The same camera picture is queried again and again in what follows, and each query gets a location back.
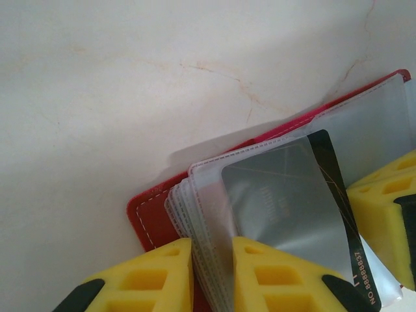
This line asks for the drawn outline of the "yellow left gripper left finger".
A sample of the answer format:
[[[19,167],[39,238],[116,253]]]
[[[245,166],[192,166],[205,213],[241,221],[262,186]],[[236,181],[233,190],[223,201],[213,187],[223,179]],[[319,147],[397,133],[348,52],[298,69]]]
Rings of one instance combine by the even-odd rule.
[[[55,311],[192,311],[192,241],[177,239],[102,270]]]

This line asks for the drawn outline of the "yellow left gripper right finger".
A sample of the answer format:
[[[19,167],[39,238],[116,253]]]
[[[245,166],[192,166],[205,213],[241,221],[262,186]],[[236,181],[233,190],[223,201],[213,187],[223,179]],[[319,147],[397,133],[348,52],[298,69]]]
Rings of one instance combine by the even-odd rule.
[[[245,237],[234,237],[235,311],[364,311],[337,272]]]

